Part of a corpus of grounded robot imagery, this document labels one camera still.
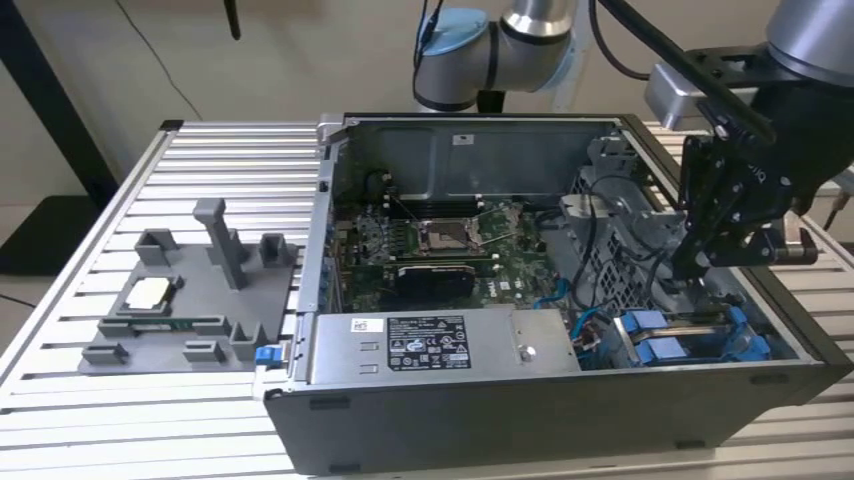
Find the white sticker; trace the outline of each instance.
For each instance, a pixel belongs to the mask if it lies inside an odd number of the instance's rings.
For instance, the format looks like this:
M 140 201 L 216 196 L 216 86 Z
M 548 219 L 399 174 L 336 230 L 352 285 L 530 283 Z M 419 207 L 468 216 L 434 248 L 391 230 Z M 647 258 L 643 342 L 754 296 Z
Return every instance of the white sticker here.
M 163 302 L 168 289 L 168 278 L 146 277 L 134 284 L 124 303 L 134 309 L 151 310 Z
M 384 318 L 354 318 L 350 324 L 352 333 L 383 333 L 384 328 Z
M 463 133 L 460 135 L 454 135 L 451 143 L 454 143 L 454 145 L 474 145 L 475 144 L 475 136 L 471 133 Z

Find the gray plastic post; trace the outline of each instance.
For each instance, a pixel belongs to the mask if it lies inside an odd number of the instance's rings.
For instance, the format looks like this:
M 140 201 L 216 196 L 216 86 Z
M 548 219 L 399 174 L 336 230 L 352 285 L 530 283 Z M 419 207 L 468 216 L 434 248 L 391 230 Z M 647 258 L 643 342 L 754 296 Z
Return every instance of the gray plastic post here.
M 240 267 L 240 252 L 235 248 L 223 220 L 226 201 L 222 198 L 203 198 L 196 202 L 192 216 L 204 225 L 211 236 L 212 253 L 226 275 L 228 286 L 240 290 L 247 285 L 246 274 Z
M 140 261 L 151 267 L 168 266 L 170 261 L 166 257 L 166 251 L 175 249 L 178 249 L 178 244 L 168 229 L 146 230 L 134 246 Z
M 216 340 L 188 340 L 184 342 L 184 358 L 188 362 L 222 362 L 226 359 L 223 348 Z
M 259 243 L 262 264 L 266 268 L 276 265 L 292 265 L 294 255 L 288 250 L 288 243 L 280 233 L 264 233 Z
M 121 365 L 127 356 L 120 343 L 89 345 L 83 349 L 83 358 L 92 365 Z
M 250 251 L 243 248 L 243 242 L 240 241 L 240 232 L 236 228 L 228 229 L 228 238 L 231 238 L 231 244 L 238 251 L 238 259 L 240 260 L 240 262 L 246 262 L 250 258 Z
M 136 335 L 129 322 L 105 322 L 104 319 L 97 322 L 97 331 L 105 338 L 134 337 Z
M 255 326 L 255 331 L 248 337 L 243 332 L 240 324 L 236 324 L 231 331 L 228 343 L 231 344 L 231 349 L 234 350 L 238 359 L 242 362 L 252 361 L 255 359 L 255 349 L 267 344 L 267 335 L 262 324 L 259 323 Z
M 231 323 L 226 317 L 200 318 L 192 322 L 192 329 L 198 335 L 231 335 Z

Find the black cable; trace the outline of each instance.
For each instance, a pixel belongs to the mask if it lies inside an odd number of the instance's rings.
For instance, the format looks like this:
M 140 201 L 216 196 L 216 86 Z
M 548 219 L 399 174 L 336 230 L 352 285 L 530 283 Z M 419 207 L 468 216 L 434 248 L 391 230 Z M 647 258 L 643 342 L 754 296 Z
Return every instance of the black cable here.
M 412 48 L 412 68 L 418 69 L 418 52 L 422 45 L 422 25 L 424 24 L 424 16 L 427 15 L 427 3 L 430 0 L 424 0 L 422 3 L 422 15 L 418 19 L 418 28 L 415 29 L 415 47 Z
M 638 187 L 638 188 L 639 188 L 641 186 L 638 185 L 638 182 L 637 182 L 634 179 L 631 179 L 630 177 L 625 177 L 625 176 L 622 176 L 622 175 L 609 174 L 609 175 L 603 175 L 603 176 L 601 176 L 599 178 L 597 178 L 597 180 L 593 182 L 593 184 L 590 185 L 590 187 L 587 187 L 587 192 L 589 192 L 587 194 L 589 194 L 589 195 L 594 195 L 594 196 L 597 196 L 599 199 L 602 199 L 602 201 L 603 201 L 605 203 L 607 203 L 607 204 L 609 204 L 609 206 L 615 210 L 617 208 L 615 208 L 615 205 L 614 205 L 614 202 L 611 201 L 611 199 L 610 199 L 610 198 L 607 198 L 605 195 L 602 195 L 599 192 L 595 192 L 595 191 L 594 191 L 594 188 L 595 188 L 595 186 L 599 184 L 599 182 L 601 182 L 602 180 L 609 180 L 609 179 L 617 179 L 617 180 L 623 180 L 623 181 L 626 181 L 626 182 L 630 182 L 630 183 L 631 183 L 635 187 Z M 629 234 L 631 235 L 631 238 L 634 239 L 634 241 L 635 241 L 635 242 L 638 242 L 638 245 L 641 245 L 641 246 L 643 247 L 643 249 L 649 252 L 649 255 L 647 255 L 647 256 L 645 256 L 645 257 L 642 257 L 642 256 L 641 256 L 639 254 L 637 254 L 635 252 L 631 252 L 631 251 L 629 251 L 629 250 L 627 250 L 629 255 L 630 255 L 630 256 L 633 256 L 633 255 L 634 255 L 635 260 L 641 260 L 641 261 L 643 261 L 643 260 L 649 260 L 649 259 L 651 259 L 655 255 L 658 255 L 658 254 L 663 251 L 663 249 L 665 249 L 665 247 L 663 247 L 663 246 L 662 246 L 662 247 L 654 247 L 653 245 L 650 245 L 650 244 L 643 240 L 643 238 L 641 237 L 641 234 L 639 234 L 639 233 L 638 233 L 638 231 L 635 230 L 634 223 L 626 223 L 626 230 L 629 230 Z
M 561 210 L 559 207 L 554 207 L 548 210 L 543 210 L 535 217 L 534 217 L 534 227 L 538 230 L 562 230 L 567 227 L 567 224 L 562 224 L 562 225 L 544 225 L 544 223 L 550 220 L 556 220 L 558 218 L 561 218 L 563 216 L 563 211 Z
M 436 31 L 436 23 L 439 22 L 439 13 L 442 12 L 443 4 L 444 4 L 444 0 L 439 0 L 439 3 L 436 4 L 436 8 L 434 8 L 426 24 L 424 24 L 424 14 L 427 12 L 427 0 L 424 0 L 423 6 L 422 6 L 422 19 L 418 23 L 418 30 L 415 32 L 415 36 L 416 36 L 415 59 L 414 59 L 415 65 L 412 69 L 412 95 L 414 96 L 416 96 L 415 78 L 418 77 L 418 71 L 422 68 L 422 61 L 424 60 L 424 51 L 427 50 L 427 44 L 430 43 L 430 40 L 432 40 L 432 34 Z
M 605 59 L 609 61 L 611 66 L 626 75 L 629 78 L 635 80 L 641 80 L 646 82 L 650 79 L 649 73 L 635 72 L 631 68 L 629 68 L 614 56 L 611 49 L 605 43 L 605 37 L 602 36 L 602 30 L 599 28 L 599 15 L 597 14 L 597 1 L 590 0 L 590 29 L 593 30 L 593 37 L 597 40 L 597 45 L 599 46 L 599 50 L 602 51 L 602 55 L 605 55 Z
M 547 212 L 552 210 L 561 210 L 561 207 L 555 205 L 538 205 L 535 203 L 522 203 L 523 212 Z
M 27 302 L 25 300 L 21 300 L 20 298 L 9 297 L 8 295 L 4 295 L 1 293 L 0 293 L 0 298 L 3 300 L 8 300 L 9 302 L 15 302 L 20 305 L 24 305 L 25 307 L 36 308 L 36 306 L 32 303 Z
M 372 170 L 368 170 L 367 173 L 364 174 L 364 177 L 362 177 L 362 199 L 368 203 L 371 201 L 371 198 L 368 197 L 368 189 L 370 189 L 368 183 L 371 181 L 371 177 L 378 173 L 387 175 L 388 170 L 384 168 L 374 168 Z
M 590 263 L 590 257 L 593 256 L 593 247 L 597 241 L 597 209 L 593 206 L 593 201 L 587 202 L 590 205 L 590 228 L 587 230 L 587 244 L 585 245 L 585 254 L 582 256 L 582 263 L 578 266 L 578 270 L 575 271 L 575 276 L 573 277 L 573 283 L 570 285 L 570 294 L 573 298 L 573 302 L 582 310 L 590 310 L 590 306 L 585 304 L 578 297 L 578 284 L 582 281 L 582 275 L 585 274 L 585 269 L 587 268 L 587 264 Z
M 839 210 L 830 211 L 827 220 L 825 221 L 825 226 L 822 227 L 823 230 L 830 230 L 830 227 L 833 227 L 833 222 L 837 220 L 837 213 L 839 213 Z
M 128 14 L 128 11 L 124 9 L 124 5 L 121 5 L 121 2 L 119 0 L 113 0 L 113 1 L 116 3 L 116 6 L 119 7 L 119 10 L 121 10 L 121 14 L 124 15 L 124 18 L 127 19 L 128 23 L 131 24 L 131 28 L 134 29 L 134 31 L 139 35 L 139 38 L 143 39 L 143 42 L 146 43 L 146 46 L 148 47 L 148 50 L 151 50 L 151 53 L 155 56 L 155 60 L 158 60 L 158 63 L 160 64 L 160 68 L 163 69 L 163 73 L 166 74 L 166 78 L 170 81 L 170 85 L 172 85 L 172 88 L 175 89 L 175 91 L 178 92 L 180 97 L 184 99 L 184 102 L 187 103 L 187 105 L 192 109 L 192 111 L 196 114 L 196 117 L 199 118 L 199 120 L 200 121 L 204 120 L 204 118 L 202 118 L 202 114 L 199 113 L 199 110 L 196 109 L 196 106 L 192 104 L 192 102 L 187 98 L 187 95 L 184 95 L 184 92 L 182 91 L 182 89 L 178 88 L 178 85 L 175 84 L 175 80 L 172 80 L 172 74 L 170 73 L 170 69 L 166 67 L 166 64 L 163 63 L 163 59 L 160 58 L 160 55 L 158 55 L 158 51 L 155 50 L 155 47 L 151 45 L 151 42 L 148 41 L 148 38 L 146 38 L 146 35 L 143 34 L 142 30 L 136 26 L 136 23 L 134 22 L 134 19 L 131 18 L 131 15 Z
M 643 285 L 643 292 L 646 294 L 646 297 L 650 299 L 650 301 L 655 302 L 654 297 L 653 297 L 653 282 L 655 281 L 655 272 L 658 271 L 658 267 L 662 266 L 662 262 L 665 261 L 665 257 L 667 257 L 666 254 L 661 254 L 658 256 L 658 258 L 655 258 L 655 261 L 653 262 L 653 266 L 650 267 L 650 271 L 646 277 L 646 284 Z

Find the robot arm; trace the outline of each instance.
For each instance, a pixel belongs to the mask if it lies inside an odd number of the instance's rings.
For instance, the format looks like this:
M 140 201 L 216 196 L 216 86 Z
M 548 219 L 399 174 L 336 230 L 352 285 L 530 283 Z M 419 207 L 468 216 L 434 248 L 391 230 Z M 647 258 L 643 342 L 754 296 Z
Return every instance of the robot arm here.
M 486 12 L 436 8 L 422 22 L 412 94 L 430 111 L 470 108 L 482 91 L 535 91 L 570 44 L 566 0 L 515 0 L 498 22 Z
M 601 1 L 622 4 L 618 19 L 631 8 L 622 0 Z M 662 123 L 691 128 L 702 118 L 714 131 L 689 136 L 683 145 L 686 235 L 671 257 L 678 277 L 702 276 L 709 265 L 815 261 L 798 215 L 854 159 L 853 22 L 850 2 L 785 0 L 769 43 L 682 52 L 686 62 L 655 66 L 646 99 Z M 698 79 L 723 86 L 729 99 L 698 88 Z M 749 114 L 733 108 L 733 98 Z M 771 137 L 749 121 L 757 116 Z
M 686 52 L 626 0 L 598 3 L 663 60 L 646 93 L 662 123 L 713 127 L 683 146 L 674 277 L 702 277 L 709 266 L 813 263 L 798 215 L 854 158 L 854 4 L 785 0 L 769 43 Z M 435 12 L 423 23 L 414 94 L 424 107 L 460 111 L 483 90 L 535 91 L 559 75 L 566 2 L 518 0 L 498 23 L 483 16 L 476 27 L 455 16 Z

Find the metal slotted table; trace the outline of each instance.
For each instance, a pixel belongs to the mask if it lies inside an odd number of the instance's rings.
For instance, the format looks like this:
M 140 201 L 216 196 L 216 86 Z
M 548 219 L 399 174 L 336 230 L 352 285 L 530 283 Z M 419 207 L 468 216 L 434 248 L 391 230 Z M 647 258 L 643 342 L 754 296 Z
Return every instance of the metal slotted table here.
M 678 156 L 682 135 L 654 128 Z M 0 476 L 45 478 L 296 479 L 252 373 L 84 377 L 81 346 L 136 263 L 146 228 L 179 243 L 206 235 L 191 211 L 228 200 L 246 241 L 308 235 L 318 161 L 311 123 L 187 123 L 160 132 L 105 214 L 0 359 Z M 818 263 L 774 271 L 854 355 L 854 259 L 807 221 Z M 290 308 L 299 295 L 299 271 Z M 287 315 L 284 333 L 294 329 Z M 398 474 L 395 478 L 854 478 L 854 377 L 807 405 L 766 413 L 715 450 Z M 378 475 L 371 478 L 391 478 Z

